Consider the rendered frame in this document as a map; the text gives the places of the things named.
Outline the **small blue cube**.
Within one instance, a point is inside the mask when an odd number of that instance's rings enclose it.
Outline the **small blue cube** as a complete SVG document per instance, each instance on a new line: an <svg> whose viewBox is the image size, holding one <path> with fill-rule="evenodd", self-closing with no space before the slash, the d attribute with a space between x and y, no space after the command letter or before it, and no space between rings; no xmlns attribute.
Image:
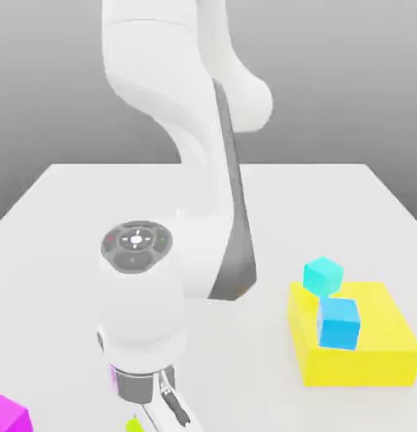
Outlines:
<svg viewBox="0 0 417 432"><path fill-rule="evenodd" d="M356 350L360 335L356 300L322 297L317 308L317 341L323 348Z"/></svg>

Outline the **small magenta cube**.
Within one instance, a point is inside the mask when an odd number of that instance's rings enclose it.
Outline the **small magenta cube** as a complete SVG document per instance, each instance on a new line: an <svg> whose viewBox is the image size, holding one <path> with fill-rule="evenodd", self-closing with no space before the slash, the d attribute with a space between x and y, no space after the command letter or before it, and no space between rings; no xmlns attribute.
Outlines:
<svg viewBox="0 0 417 432"><path fill-rule="evenodd" d="M34 432L26 407L0 395L0 432Z"/></svg>

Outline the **small cyan cube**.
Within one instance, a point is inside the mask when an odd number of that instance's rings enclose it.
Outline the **small cyan cube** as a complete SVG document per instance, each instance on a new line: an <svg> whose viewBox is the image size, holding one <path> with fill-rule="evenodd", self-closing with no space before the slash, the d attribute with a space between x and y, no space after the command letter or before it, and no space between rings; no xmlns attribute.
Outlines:
<svg viewBox="0 0 417 432"><path fill-rule="evenodd" d="M318 297L327 297L340 291L344 268L322 256L304 266L302 285Z"/></svg>

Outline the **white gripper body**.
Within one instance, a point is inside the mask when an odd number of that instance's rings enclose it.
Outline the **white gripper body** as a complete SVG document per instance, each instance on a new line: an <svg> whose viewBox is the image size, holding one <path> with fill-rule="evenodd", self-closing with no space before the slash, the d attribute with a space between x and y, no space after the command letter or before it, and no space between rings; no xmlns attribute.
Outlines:
<svg viewBox="0 0 417 432"><path fill-rule="evenodd" d="M190 423L186 426L179 424L176 415L164 400L144 404L143 410L152 421L157 432L204 432L194 412L188 406L184 406L184 410L190 419Z"/></svg>

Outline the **large yellow box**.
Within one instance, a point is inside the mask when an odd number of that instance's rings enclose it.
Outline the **large yellow box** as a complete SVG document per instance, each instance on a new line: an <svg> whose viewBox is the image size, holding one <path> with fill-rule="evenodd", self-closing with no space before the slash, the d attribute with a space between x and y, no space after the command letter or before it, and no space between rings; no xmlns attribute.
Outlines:
<svg viewBox="0 0 417 432"><path fill-rule="evenodd" d="M305 386L412 386L417 376L417 337L386 286L345 282L335 295L354 300L360 314L355 349L319 344L319 299L300 282L290 284L287 316Z"/></svg>

